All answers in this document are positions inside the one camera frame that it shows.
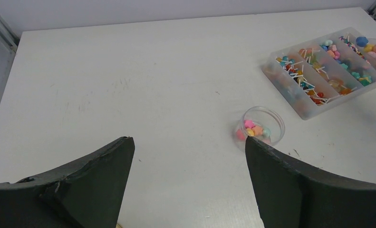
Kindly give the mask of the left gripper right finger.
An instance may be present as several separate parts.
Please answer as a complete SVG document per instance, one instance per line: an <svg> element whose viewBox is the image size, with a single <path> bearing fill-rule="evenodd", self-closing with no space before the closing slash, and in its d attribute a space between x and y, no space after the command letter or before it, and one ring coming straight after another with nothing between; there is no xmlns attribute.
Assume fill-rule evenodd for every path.
<svg viewBox="0 0 376 228"><path fill-rule="evenodd" d="M267 228L376 228L376 184L322 170L248 137L245 155Z"/></svg>

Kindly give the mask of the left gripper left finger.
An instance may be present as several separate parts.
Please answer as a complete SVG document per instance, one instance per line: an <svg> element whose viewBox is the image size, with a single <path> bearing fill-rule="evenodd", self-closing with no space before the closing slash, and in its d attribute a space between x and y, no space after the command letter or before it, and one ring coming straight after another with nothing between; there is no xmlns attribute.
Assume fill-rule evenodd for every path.
<svg viewBox="0 0 376 228"><path fill-rule="evenodd" d="M0 183L0 228L114 228L135 142L120 137L52 170Z"/></svg>

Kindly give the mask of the clear plastic jar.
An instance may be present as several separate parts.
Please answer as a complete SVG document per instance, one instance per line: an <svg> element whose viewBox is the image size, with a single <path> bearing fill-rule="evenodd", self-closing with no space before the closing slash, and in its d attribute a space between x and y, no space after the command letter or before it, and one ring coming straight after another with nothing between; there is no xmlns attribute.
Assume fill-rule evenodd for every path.
<svg viewBox="0 0 376 228"><path fill-rule="evenodd" d="M236 146L245 151L248 137L255 137L274 146L283 138L285 131L286 126L279 114L264 106L255 106L238 119L232 136Z"/></svg>

